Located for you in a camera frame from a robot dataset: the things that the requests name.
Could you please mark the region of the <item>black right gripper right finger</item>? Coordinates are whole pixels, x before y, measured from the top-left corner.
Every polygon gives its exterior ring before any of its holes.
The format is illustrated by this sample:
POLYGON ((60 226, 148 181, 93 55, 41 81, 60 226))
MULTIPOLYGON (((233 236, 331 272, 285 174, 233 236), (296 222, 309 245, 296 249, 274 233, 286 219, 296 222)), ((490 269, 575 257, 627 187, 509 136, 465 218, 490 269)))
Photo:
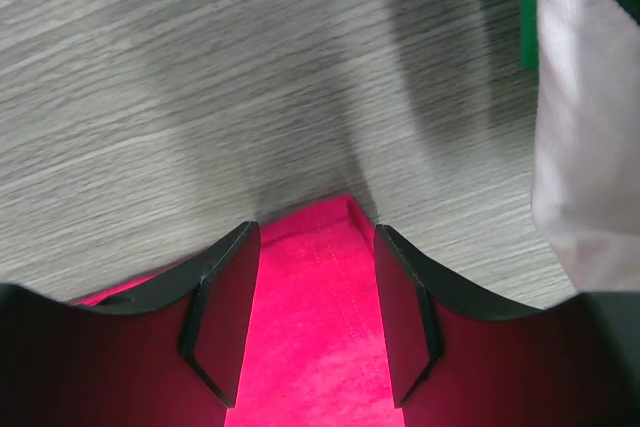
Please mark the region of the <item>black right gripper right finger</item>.
POLYGON ((583 292, 537 309, 374 236, 393 400, 409 426, 635 426, 639 296, 583 292))

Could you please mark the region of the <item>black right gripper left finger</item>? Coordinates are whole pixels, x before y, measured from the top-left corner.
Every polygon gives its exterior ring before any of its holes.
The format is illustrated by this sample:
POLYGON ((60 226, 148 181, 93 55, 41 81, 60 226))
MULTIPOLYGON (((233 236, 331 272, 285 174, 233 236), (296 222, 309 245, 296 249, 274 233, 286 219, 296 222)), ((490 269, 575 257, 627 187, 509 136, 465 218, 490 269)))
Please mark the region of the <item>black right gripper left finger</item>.
POLYGON ((237 398, 260 255, 240 224, 94 306, 1 288, 5 426, 221 426, 237 398))

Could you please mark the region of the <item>red t shirt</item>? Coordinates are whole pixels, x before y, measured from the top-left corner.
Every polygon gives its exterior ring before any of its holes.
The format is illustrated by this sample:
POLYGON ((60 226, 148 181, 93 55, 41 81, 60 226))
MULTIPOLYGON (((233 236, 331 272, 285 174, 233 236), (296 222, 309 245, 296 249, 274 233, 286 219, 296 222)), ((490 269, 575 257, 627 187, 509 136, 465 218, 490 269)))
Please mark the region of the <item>red t shirt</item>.
POLYGON ((261 229, 237 404, 228 426, 401 426, 373 266, 373 226, 349 196, 261 229))

